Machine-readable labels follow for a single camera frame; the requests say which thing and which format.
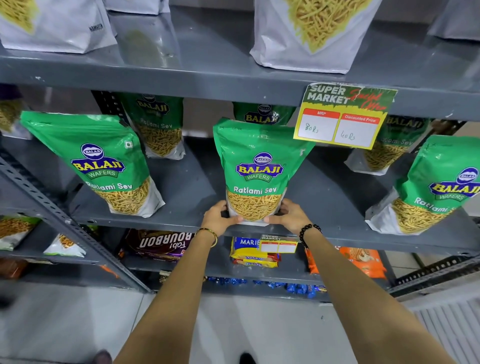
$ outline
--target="yellow price tag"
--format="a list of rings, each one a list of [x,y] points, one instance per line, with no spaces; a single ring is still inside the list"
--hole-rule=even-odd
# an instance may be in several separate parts
[[[396,92],[358,85],[310,84],[293,138],[372,149]]]

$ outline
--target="price tag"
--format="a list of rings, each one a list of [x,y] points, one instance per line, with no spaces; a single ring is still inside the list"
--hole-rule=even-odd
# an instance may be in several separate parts
[[[395,95],[388,88],[310,84],[293,138],[372,149]]]

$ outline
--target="right hand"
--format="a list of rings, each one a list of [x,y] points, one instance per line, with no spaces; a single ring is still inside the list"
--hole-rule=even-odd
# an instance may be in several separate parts
[[[299,204],[295,204],[292,200],[284,198],[280,205],[280,212],[284,215],[270,215],[264,218],[268,224],[281,224],[294,234],[300,234],[301,229],[312,222],[303,212]]]

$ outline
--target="shoe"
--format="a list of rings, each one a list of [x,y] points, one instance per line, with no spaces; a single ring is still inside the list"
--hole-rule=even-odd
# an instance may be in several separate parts
[[[244,352],[242,355],[240,355],[240,364],[256,364],[256,363],[250,354],[248,354],[247,352]]]
[[[98,353],[95,354],[92,364],[112,364],[113,360],[108,351],[100,350]]]

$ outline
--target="black bead bracelet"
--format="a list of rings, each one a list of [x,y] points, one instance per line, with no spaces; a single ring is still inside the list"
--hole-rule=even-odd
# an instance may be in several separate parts
[[[302,245],[305,248],[308,248],[308,246],[307,246],[307,243],[305,242],[305,240],[303,239],[303,234],[305,233],[305,231],[307,231],[310,228],[316,228],[319,232],[322,232],[322,229],[317,224],[313,224],[313,225],[308,224],[308,225],[305,225],[303,228],[301,228],[299,238],[300,238],[300,243],[302,243]]]

